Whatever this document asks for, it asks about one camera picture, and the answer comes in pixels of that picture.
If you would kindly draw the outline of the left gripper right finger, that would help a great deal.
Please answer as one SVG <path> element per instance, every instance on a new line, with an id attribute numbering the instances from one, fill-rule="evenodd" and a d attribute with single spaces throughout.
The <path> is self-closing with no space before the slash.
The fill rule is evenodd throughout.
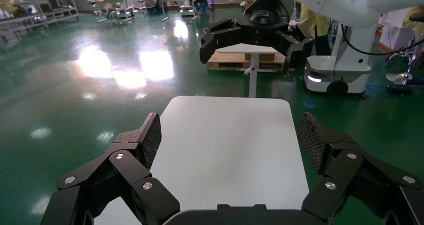
<path id="1" fill-rule="evenodd" d="M 321 179 L 302 210 L 323 224 L 336 222 L 349 198 L 361 201 L 386 225 L 424 222 L 424 182 L 367 153 L 348 134 L 327 129 L 304 113 L 297 128 L 300 148 Z"/>

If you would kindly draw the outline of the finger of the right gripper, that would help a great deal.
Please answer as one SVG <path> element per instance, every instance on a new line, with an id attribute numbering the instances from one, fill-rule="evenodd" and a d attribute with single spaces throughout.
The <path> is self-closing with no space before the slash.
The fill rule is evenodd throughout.
<path id="1" fill-rule="evenodd" d="M 246 29 L 231 18 L 223 19 L 204 29 L 199 50 L 200 61 L 206 65 L 216 50 L 241 44 Z"/>
<path id="2" fill-rule="evenodd" d="M 285 56 L 283 74 L 289 75 L 290 67 L 302 65 L 312 54 L 314 38 L 303 24 L 274 32 L 274 49 Z"/>

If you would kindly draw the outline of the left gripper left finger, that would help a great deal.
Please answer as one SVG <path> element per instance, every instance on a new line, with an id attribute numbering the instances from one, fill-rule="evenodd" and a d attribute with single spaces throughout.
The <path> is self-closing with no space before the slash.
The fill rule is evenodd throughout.
<path id="1" fill-rule="evenodd" d="M 57 182 L 42 224 L 92 225 L 117 198 L 143 225 L 165 224 L 181 206 L 151 173 L 161 141 L 157 113 L 149 114 L 141 128 L 119 134 L 104 154 Z"/>

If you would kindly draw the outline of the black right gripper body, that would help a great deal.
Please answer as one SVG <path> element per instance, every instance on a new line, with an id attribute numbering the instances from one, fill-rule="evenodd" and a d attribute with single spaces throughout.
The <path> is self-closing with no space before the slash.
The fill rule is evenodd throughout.
<path id="1" fill-rule="evenodd" d="M 243 14 L 243 41 L 278 48 L 288 32 L 295 0 L 255 0 Z"/>

